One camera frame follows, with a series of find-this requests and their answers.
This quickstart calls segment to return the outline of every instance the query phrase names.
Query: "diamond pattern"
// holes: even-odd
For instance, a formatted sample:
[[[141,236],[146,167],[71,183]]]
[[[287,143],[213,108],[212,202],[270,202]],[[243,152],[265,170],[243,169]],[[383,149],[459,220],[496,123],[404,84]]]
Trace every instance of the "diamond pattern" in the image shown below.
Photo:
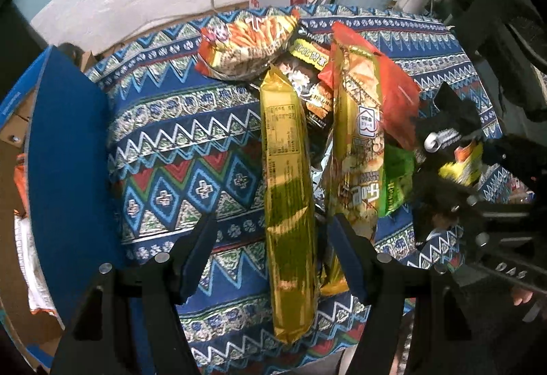
[[[258,187],[258,179],[238,156],[234,160],[226,179],[226,188],[244,206],[249,206]]]
[[[150,193],[150,206],[154,214],[165,224],[173,224],[179,200],[178,192],[163,176],[159,176],[153,191]]]
[[[201,211],[210,213],[217,203],[221,187],[207,170],[199,165],[195,168],[188,185],[188,199]]]
[[[135,193],[135,190],[128,186],[124,199],[124,220],[133,230],[133,234],[137,234],[144,215],[144,203]]]

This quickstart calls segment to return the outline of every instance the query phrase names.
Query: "gold snack bag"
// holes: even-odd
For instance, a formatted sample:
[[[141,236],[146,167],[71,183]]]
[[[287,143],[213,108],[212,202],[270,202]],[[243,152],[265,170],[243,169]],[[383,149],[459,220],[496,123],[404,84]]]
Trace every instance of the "gold snack bag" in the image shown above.
[[[274,66],[261,85],[261,115],[273,327],[277,339],[291,344],[315,316],[317,239],[304,111]]]
[[[341,24],[333,25],[333,30],[334,137],[328,213],[343,213],[358,235],[373,241],[386,197],[378,61],[359,43],[358,34]],[[330,250],[325,265],[327,281],[321,294],[348,290],[334,251]]]

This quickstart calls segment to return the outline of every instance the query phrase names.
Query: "red bag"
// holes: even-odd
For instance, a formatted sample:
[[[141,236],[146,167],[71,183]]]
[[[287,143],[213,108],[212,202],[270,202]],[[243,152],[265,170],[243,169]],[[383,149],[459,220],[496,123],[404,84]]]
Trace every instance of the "red bag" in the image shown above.
[[[413,150],[416,142],[415,119],[418,117],[419,85],[393,60],[382,53],[361,35],[346,25],[335,22],[333,32],[343,44],[366,48],[377,56],[380,86],[382,88],[382,126],[384,130],[407,150]],[[323,69],[319,79],[333,87],[333,63]]]
[[[26,158],[27,155],[25,154],[17,156],[13,180],[17,187],[17,191],[19,192],[19,196],[21,197],[21,201],[23,202],[23,207],[25,207],[26,215],[28,216]]]

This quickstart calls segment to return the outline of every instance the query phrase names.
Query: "table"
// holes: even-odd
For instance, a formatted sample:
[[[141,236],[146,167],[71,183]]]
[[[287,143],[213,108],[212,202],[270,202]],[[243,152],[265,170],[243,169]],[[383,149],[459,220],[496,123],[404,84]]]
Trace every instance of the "table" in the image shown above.
[[[259,102],[244,86],[198,74],[192,55],[199,30],[221,19],[289,13],[292,8],[238,10],[142,37],[102,60],[86,75],[108,95],[109,175],[119,197],[121,240],[128,259],[142,263],[216,207],[217,243],[199,288],[178,312],[196,362],[205,373],[270,374],[289,370],[356,344],[368,307],[349,293],[321,299],[310,331],[292,346],[273,334],[264,247]],[[389,55],[422,87],[420,116],[435,112],[441,82],[473,99],[483,131],[499,137],[492,104],[456,38],[440,22],[391,11],[339,5],[298,7],[320,42],[341,21]],[[489,200],[507,196],[510,174],[490,167],[480,186]],[[378,223],[376,248],[428,268],[443,260],[458,267],[456,229],[414,247],[407,206]]]

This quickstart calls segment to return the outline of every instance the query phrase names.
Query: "metal screw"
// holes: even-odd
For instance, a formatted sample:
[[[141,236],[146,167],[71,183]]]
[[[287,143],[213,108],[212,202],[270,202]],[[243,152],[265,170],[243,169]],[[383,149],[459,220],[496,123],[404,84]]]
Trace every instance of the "metal screw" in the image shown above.
[[[479,200],[477,199],[476,196],[469,196],[467,197],[467,203],[472,207],[473,205],[475,205]]]
[[[160,252],[156,256],[154,256],[154,259],[156,260],[156,262],[159,262],[159,263],[167,262],[169,260],[169,253],[165,251]]]
[[[448,267],[441,262],[436,262],[433,268],[439,275],[444,275],[448,271]]]
[[[112,270],[112,264],[105,262],[99,266],[99,273],[106,275],[109,271]]]
[[[391,255],[388,253],[378,253],[376,255],[376,259],[378,259],[382,264],[387,264],[391,261]]]
[[[479,247],[484,247],[486,244],[488,244],[489,240],[490,235],[486,232],[482,232],[475,237],[475,244],[477,244]]]

